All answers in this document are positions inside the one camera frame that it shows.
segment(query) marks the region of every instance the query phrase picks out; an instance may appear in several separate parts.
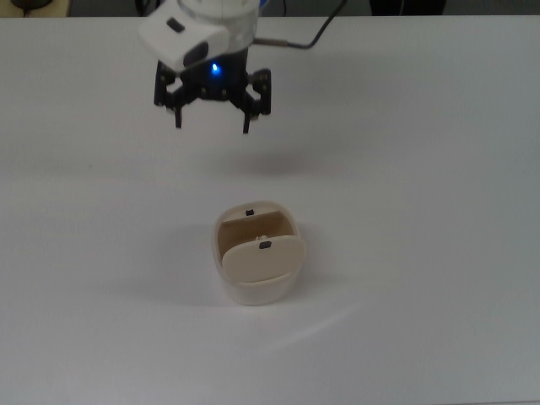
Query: open lid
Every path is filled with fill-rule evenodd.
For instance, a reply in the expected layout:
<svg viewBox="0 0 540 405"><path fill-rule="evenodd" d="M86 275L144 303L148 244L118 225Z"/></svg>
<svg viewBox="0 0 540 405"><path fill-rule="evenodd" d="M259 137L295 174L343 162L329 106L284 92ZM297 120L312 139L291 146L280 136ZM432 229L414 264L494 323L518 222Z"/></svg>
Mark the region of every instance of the open lid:
<svg viewBox="0 0 540 405"><path fill-rule="evenodd" d="M228 250L222 266L235 283L255 283L296 272L305 258L305 242L296 235L253 240Z"/></svg>

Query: black cable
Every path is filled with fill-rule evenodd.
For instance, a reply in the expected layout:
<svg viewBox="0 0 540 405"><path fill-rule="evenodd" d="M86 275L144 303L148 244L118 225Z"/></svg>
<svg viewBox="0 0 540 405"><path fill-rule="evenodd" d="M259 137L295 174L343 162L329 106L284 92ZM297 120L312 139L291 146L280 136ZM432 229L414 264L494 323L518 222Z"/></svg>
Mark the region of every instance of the black cable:
<svg viewBox="0 0 540 405"><path fill-rule="evenodd" d="M321 29L317 34L315 35L315 38L313 38L313 41L309 44L297 44L296 42L288 42L287 40L274 40L269 38L256 38L253 41L254 45L266 45L266 46L283 46L283 47L289 47L289 48L295 48L295 49L311 49L318 41L319 38L321 38L322 33L325 31L327 26L332 22L334 17L339 14L341 9L347 4L348 0L342 0L336 9L330 14L327 18L327 20L322 25Z"/></svg>

